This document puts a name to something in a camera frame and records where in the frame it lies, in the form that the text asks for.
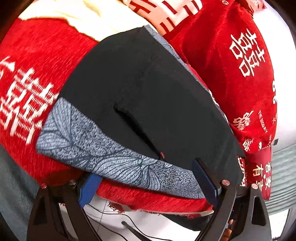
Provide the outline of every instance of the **wire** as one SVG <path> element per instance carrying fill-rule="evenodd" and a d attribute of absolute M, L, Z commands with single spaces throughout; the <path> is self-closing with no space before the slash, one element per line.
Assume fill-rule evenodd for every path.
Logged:
<path fill-rule="evenodd" d="M 108 214 L 108 215 L 123 215 L 123 216 L 126 216 L 130 219 L 130 221 L 133 223 L 133 225 L 136 227 L 137 230 L 139 230 L 140 233 L 142 233 L 144 236 L 148 237 L 148 238 L 153 238 L 153 239 L 159 239 L 159 240 L 165 240 L 165 241 L 172 241 L 170 239 L 161 239 L 161 238 L 156 238 L 156 237 L 152 237 L 152 236 L 149 236 L 149 235 L 146 235 L 144 234 L 138 227 L 137 225 L 133 222 L 133 220 L 130 218 L 130 216 L 126 215 L 126 214 L 119 214 L 119 213 L 104 213 L 98 209 L 96 209 L 95 207 L 93 207 L 92 205 L 88 204 L 88 206 L 92 207 L 93 209 L 95 209 L 96 211 L 102 213 L 102 214 Z"/>
<path fill-rule="evenodd" d="M 94 220 L 92 217 L 90 217 L 90 216 L 88 216 L 88 217 L 89 217 L 91 220 L 93 220 L 93 221 L 95 221 L 96 223 L 98 223 L 98 224 L 100 224 L 101 226 L 103 226 L 105 229 L 107 229 L 107 230 L 109 230 L 110 232 L 113 232 L 113 233 L 119 235 L 119 236 L 122 237 L 125 241 L 128 241 L 123 235 L 121 235 L 121 234 L 119 234 L 119 233 L 117 233 L 117 232 L 115 232 L 115 231 L 113 231 L 113 230 L 107 228 L 105 225 L 99 223 L 97 220 Z"/>
<path fill-rule="evenodd" d="M 106 202 L 105 202 L 105 206 L 104 206 L 103 211 L 105 211 L 106 204 L 107 204 L 107 200 L 106 200 Z M 100 222 L 99 222 L 99 226 L 98 226 L 97 232 L 99 231 L 100 224 L 101 224 L 101 221 L 102 221 L 102 217 L 103 217 L 103 214 L 102 214 L 102 216 L 101 216 L 101 219 L 100 219 Z"/>

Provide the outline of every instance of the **stacked cushions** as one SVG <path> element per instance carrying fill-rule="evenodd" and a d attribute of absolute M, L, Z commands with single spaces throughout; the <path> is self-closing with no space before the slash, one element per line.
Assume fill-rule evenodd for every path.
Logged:
<path fill-rule="evenodd" d="M 59 185 L 82 173 L 38 155 L 35 144 L 65 81 L 96 44 L 66 22 L 50 19 L 16 20 L 1 44 L 0 143 L 39 183 Z M 119 186 L 106 179 L 102 181 L 98 194 L 133 209 L 154 212 L 197 213 L 211 209 L 205 199 L 156 194 Z M 138 196 L 145 196 L 146 203 L 143 200 L 140 203 Z"/>
<path fill-rule="evenodd" d="M 277 121 L 270 56 L 249 12 L 234 0 L 132 0 L 129 7 L 196 70 L 226 114 L 248 165 L 249 154 L 271 144 Z"/>

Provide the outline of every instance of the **gray patterned fabric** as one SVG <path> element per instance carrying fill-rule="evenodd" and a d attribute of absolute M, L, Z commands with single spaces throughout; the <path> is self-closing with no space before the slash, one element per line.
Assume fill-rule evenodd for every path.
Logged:
<path fill-rule="evenodd" d="M 40 154 L 124 184 L 204 198 L 191 171 L 125 148 L 63 98 L 50 112 L 36 148 Z"/>

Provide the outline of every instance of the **gray surface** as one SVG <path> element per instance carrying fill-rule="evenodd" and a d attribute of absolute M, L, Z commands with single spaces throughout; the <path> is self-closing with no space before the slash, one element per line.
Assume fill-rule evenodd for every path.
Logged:
<path fill-rule="evenodd" d="M 272 215 L 296 205 L 296 144 L 273 153 L 270 200 L 266 201 Z"/>
<path fill-rule="evenodd" d="M 39 186 L 0 145 L 0 212 L 19 241 L 25 241 Z"/>

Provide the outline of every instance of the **red pillow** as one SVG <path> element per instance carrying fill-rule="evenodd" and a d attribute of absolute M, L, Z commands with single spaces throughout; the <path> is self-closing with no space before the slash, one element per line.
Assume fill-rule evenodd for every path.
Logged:
<path fill-rule="evenodd" d="M 175 44 L 178 36 L 170 43 L 211 90 L 245 152 L 255 153 L 270 145 L 275 136 L 273 68 L 251 16 L 240 4 L 229 4 L 209 9 L 204 4 L 181 46 Z"/>
<path fill-rule="evenodd" d="M 264 200 L 269 200 L 271 193 L 271 147 L 246 155 L 247 184 L 256 183 Z"/>

